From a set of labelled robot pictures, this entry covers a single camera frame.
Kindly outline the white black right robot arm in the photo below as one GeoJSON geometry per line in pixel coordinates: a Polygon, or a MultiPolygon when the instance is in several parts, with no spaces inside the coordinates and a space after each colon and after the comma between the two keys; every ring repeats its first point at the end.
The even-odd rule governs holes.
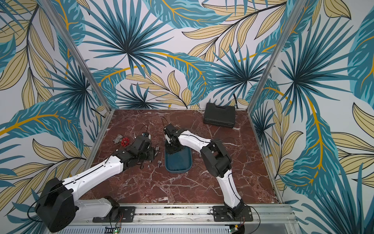
{"type": "Polygon", "coordinates": [[[186,147],[199,152],[206,169],[220,185],[227,210],[233,214],[242,211],[244,201],[233,179],[232,159],[219,140],[200,137],[187,129],[176,129],[172,124],[164,127],[164,135],[166,152],[169,154],[180,152],[186,147]]]}

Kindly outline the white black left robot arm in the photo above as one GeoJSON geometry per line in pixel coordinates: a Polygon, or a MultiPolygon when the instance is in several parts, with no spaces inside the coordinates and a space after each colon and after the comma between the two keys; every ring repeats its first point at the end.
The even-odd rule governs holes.
{"type": "Polygon", "coordinates": [[[82,173],[63,180],[49,180],[36,202],[36,214],[52,233],[61,231],[73,221],[118,220],[121,217],[120,205],[110,196],[92,200],[82,200],[81,197],[108,178],[143,161],[154,160],[158,151],[158,148],[150,147],[135,156],[129,150],[116,150],[106,160],[82,173]]]}

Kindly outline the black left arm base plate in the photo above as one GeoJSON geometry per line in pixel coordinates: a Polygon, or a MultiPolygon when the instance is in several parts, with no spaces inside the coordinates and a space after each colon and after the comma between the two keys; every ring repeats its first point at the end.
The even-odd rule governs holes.
{"type": "Polygon", "coordinates": [[[105,217],[94,217],[93,223],[132,223],[135,215],[134,206],[112,208],[105,217]]]}

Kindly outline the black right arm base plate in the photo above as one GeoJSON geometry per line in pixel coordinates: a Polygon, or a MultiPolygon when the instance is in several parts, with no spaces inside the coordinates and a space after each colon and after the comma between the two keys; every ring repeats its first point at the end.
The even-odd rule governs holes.
{"type": "Polygon", "coordinates": [[[215,222],[252,222],[252,210],[244,206],[242,210],[231,209],[227,206],[213,206],[210,212],[215,222]]]}

